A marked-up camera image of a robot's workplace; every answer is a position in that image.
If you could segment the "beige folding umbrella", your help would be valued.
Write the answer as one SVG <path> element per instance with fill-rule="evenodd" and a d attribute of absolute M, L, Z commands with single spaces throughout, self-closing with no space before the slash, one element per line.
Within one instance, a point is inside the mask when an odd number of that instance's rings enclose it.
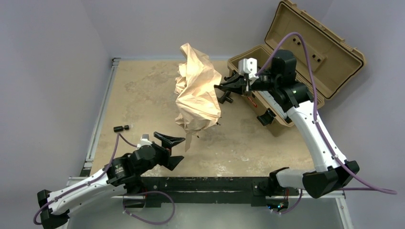
<path fill-rule="evenodd" d="M 221 108 L 215 92 L 215 85 L 222 75 L 215 70 L 207 54 L 193 48 L 189 43 L 180 47 L 186 62 L 178 66 L 175 104 L 179 115 L 175 123 L 186 133 L 185 151 L 191 147 L 192 136 L 217 125 Z"/>

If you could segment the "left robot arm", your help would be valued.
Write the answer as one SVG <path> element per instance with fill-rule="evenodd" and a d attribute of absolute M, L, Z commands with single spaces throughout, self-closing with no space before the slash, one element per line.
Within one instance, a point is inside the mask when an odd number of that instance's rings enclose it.
<path fill-rule="evenodd" d="M 68 222 L 73 210 L 98 198 L 109 198 L 115 194 L 128 193 L 144 199 L 153 194 L 163 195 L 173 204 L 174 200 L 168 194 L 154 189 L 147 190 L 141 175 L 156 165 L 173 171 L 184 157 L 172 156 L 171 150 L 184 142 L 185 138 L 158 132 L 153 135 L 161 141 L 160 145 L 150 141 L 148 134 L 144 134 L 136 145 L 122 134 L 117 134 L 112 156 L 103 169 L 64 189 L 39 191 L 37 200 L 40 208 L 33 217 L 33 223 L 44 229 L 56 229 Z"/>

